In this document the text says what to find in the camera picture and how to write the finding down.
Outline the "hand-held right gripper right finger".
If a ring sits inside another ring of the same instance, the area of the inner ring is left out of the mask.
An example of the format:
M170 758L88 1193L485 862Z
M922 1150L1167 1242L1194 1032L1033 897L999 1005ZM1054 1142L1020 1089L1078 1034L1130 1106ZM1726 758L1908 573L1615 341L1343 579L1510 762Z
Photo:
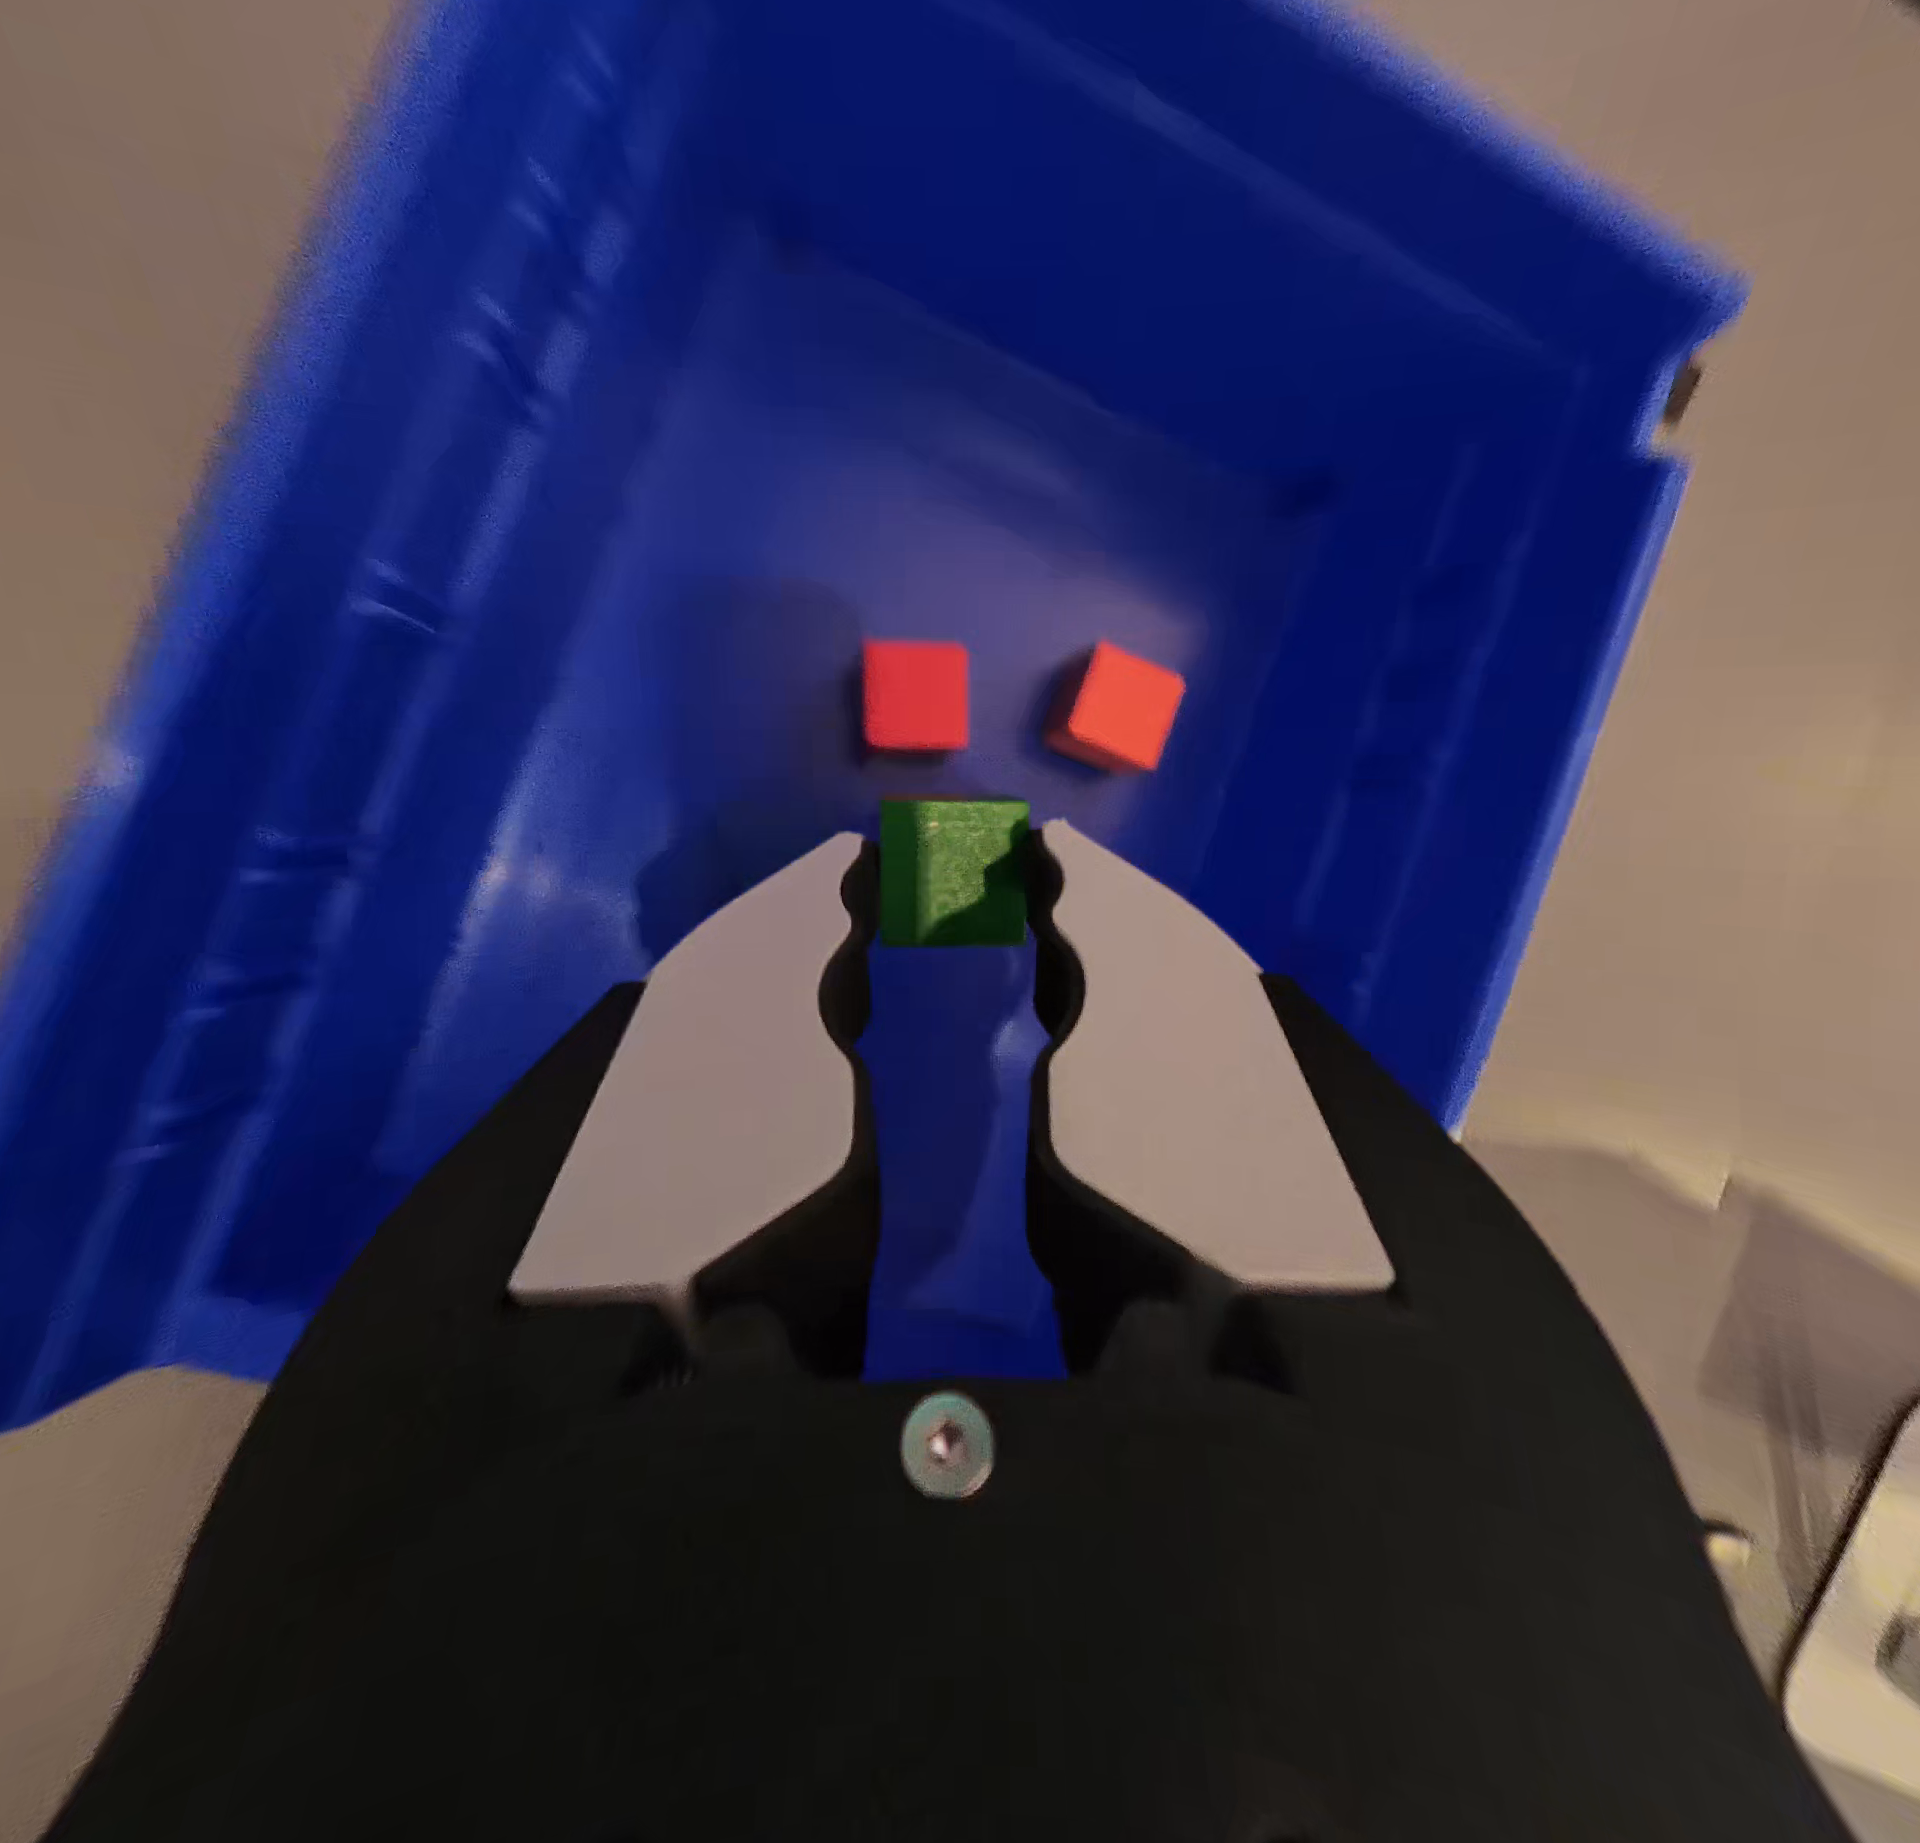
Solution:
M1126 1318L1200 1363L1242 1302L1384 1301L1395 1261L1254 958L1065 820L1030 842L1024 1231L1068 1374Z

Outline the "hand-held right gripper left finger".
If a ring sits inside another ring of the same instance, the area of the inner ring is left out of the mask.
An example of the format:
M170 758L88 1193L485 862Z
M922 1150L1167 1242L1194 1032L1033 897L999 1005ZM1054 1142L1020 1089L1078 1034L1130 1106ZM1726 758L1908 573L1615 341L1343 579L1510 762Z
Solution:
M646 1302L686 1335L750 1312L809 1372L862 1372L875 870L869 840L833 833L662 956L509 1272L515 1302Z

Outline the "green wooden cube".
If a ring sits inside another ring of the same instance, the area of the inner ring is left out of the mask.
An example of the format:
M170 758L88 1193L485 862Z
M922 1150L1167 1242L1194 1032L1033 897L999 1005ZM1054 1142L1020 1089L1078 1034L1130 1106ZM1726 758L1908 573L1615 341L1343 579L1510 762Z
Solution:
M881 800L881 942L1021 944L1030 822L1024 800Z

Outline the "orange wooden cube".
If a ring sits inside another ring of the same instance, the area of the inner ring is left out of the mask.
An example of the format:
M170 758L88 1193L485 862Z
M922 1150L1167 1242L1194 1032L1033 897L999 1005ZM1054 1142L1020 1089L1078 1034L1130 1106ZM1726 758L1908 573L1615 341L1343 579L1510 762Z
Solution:
M1153 773L1184 697L1183 672L1098 639L1062 674L1046 712L1043 748L1103 773Z

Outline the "red wooden cube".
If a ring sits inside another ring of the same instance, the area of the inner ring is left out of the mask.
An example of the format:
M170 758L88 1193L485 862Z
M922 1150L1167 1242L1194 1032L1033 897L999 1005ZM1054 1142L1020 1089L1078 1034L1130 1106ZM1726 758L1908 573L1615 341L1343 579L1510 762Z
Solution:
M884 756L946 756L973 740L970 654L946 639L867 637L858 651L858 741Z

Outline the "blue plastic bin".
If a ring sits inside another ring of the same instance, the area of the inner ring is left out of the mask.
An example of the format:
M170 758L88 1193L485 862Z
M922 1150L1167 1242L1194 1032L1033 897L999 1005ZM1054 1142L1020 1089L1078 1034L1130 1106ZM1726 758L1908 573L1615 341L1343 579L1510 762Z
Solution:
M1458 1127L1741 277L1335 0L425 0L4 980L4 1424L274 1375L611 985L914 780ZM858 741L867 637L973 740ZM1157 771L1043 748L1098 639Z

